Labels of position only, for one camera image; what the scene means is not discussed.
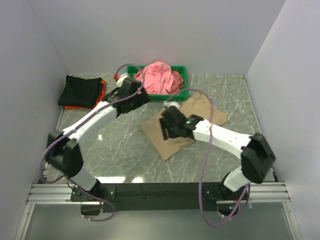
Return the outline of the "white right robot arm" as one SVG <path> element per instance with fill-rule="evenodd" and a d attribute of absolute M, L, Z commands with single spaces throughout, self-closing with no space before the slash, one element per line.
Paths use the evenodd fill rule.
<path fill-rule="evenodd" d="M 258 132 L 238 133 L 198 115 L 186 117 L 175 106 L 166 108 L 161 115 L 159 122 L 164 140 L 182 137 L 206 142 L 240 159 L 241 165 L 227 173 L 213 190 L 212 196 L 218 200 L 233 199 L 247 184 L 261 184 L 276 160 L 266 138 Z"/>

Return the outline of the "beige t shirt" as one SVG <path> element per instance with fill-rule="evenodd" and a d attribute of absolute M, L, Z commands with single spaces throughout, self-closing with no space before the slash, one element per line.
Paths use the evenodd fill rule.
<path fill-rule="evenodd" d="M 182 103 L 180 111 L 186 116 L 197 115 L 206 120 L 211 115 L 211 103 L 202 93 L 194 93 L 188 100 Z M 164 140 L 160 124 L 163 110 L 156 113 L 152 118 L 141 125 L 142 132 L 151 141 L 160 157 L 166 161 L 183 148 L 193 144 L 190 138 L 177 137 Z"/>

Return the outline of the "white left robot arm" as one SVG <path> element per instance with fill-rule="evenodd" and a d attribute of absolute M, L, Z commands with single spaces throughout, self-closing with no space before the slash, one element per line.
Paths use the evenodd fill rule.
<path fill-rule="evenodd" d="M 48 146 L 42 160 L 77 184 L 88 201 L 102 197 L 100 181 L 84 167 L 81 147 L 107 123 L 149 101 L 143 82 L 122 75 L 117 87 L 89 113 L 62 131 L 48 135 Z"/>

